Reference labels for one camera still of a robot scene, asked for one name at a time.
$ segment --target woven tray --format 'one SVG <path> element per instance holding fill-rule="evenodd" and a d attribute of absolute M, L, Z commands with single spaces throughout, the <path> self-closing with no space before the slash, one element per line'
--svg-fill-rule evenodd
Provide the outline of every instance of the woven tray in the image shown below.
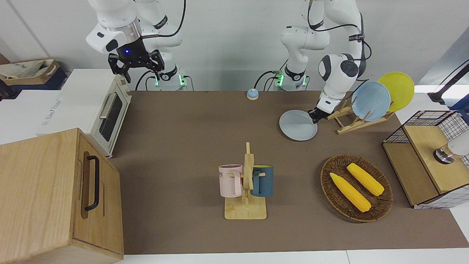
<path fill-rule="evenodd" d="M 350 163 L 355 163 L 373 176 L 383 187 L 384 192 L 376 197 L 356 180 L 347 170 Z M 360 212 L 337 188 L 329 175 L 333 172 L 347 180 L 371 203 L 368 212 Z M 326 198 L 344 216 L 359 222 L 372 222 L 385 217 L 393 205 L 391 186 L 384 174 L 371 162 L 355 155 L 341 154 L 326 161 L 321 170 L 321 186 Z"/>

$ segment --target corn cob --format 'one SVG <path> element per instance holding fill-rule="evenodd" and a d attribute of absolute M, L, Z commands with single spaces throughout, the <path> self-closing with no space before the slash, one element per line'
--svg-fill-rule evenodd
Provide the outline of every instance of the corn cob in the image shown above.
<path fill-rule="evenodd" d="M 344 178 L 341 176 L 335 174 L 335 173 L 330 173 L 332 181 L 334 181 L 334 184 L 339 188 L 340 192 L 344 194 L 344 196 L 352 202 L 357 209 L 360 210 L 360 212 L 364 213 L 370 210 L 371 208 L 371 203 L 363 197 L 361 193 L 359 193 L 353 186 L 350 185 Z"/>
<path fill-rule="evenodd" d="M 379 196 L 383 193 L 384 187 L 357 164 L 351 163 L 347 166 L 347 170 L 374 196 Z"/>

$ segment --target dark blue mug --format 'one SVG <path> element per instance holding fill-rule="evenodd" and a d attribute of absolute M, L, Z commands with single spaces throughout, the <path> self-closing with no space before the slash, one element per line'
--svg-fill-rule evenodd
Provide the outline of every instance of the dark blue mug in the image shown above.
<path fill-rule="evenodd" d="M 254 189 L 251 190 L 252 196 L 269 197 L 273 194 L 273 166 L 272 165 L 254 165 L 252 170 L 252 181 Z"/>

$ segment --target brown table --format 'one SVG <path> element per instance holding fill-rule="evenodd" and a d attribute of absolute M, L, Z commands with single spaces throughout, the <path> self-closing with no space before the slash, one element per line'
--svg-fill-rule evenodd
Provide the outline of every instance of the brown table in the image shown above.
<path fill-rule="evenodd" d="M 469 247 L 449 210 L 410 207 L 381 146 L 399 127 L 396 117 L 343 135 L 335 121 L 322 120 L 309 141 L 285 137 L 281 114 L 311 109 L 318 96 L 133 93 L 111 159 L 121 174 L 125 254 Z M 256 164 L 275 168 L 274 196 L 266 199 L 266 220 L 225 220 L 218 166 L 242 164 L 247 141 Z M 325 199 L 321 167 L 342 153 L 387 176 L 394 204 L 382 220 L 350 223 Z"/>

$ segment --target plate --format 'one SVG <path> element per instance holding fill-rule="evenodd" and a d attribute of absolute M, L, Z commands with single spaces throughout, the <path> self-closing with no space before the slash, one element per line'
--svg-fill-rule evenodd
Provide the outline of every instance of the plate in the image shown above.
<path fill-rule="evenodd" d="M 366 121 L 375 121 L 386 114 L 391 104 L 391 96 L 384 85 L 379 82 L 368 81 L 358 88 L 352 95 L 353 112 L 364 119 L 368 113 L 371 114 Z"/>
<path fill-rule="evenodd" d="M 309 140 L 316 135 L 318 125 L 308 113 L 301 110 L 290 110 L 280 117 L 280 129 L 289 138 L 296 141 Z"/>
<path fill-rule="evenodd" d="M 414 82 L 405 73 L 390 72 L 383 75 L 378 80 L 379 83 L 384 85 L 389 94 L 393 104 L 389 107 L 390 112 L 395 112 L 406 107 L 412 98 L 414 98 Z"/>
<path fill-rule="evenodd" d="M 384 191 L 380 196 L 372 195 L 352 176 L 352 174 L 350 174 L 347 170 L 347 166 L 352 162 L 373 176 L 373 178 L 384 187 Z M 371 209 L 364 213 L 360 212 L 360 210 L 340 192 L 332 181 L 329 175 L 330 172 L 341 176 L 357 189 L 371 203 Z M 384 174 L 371 162 L 359 156 L 341 154 L 328 159 L 321 170 L 321 186 L 324 195 L 337 211 L 358 222 L 373 222 L 379 220 L 388 214 L 393 205 L 391 186 Z"/>

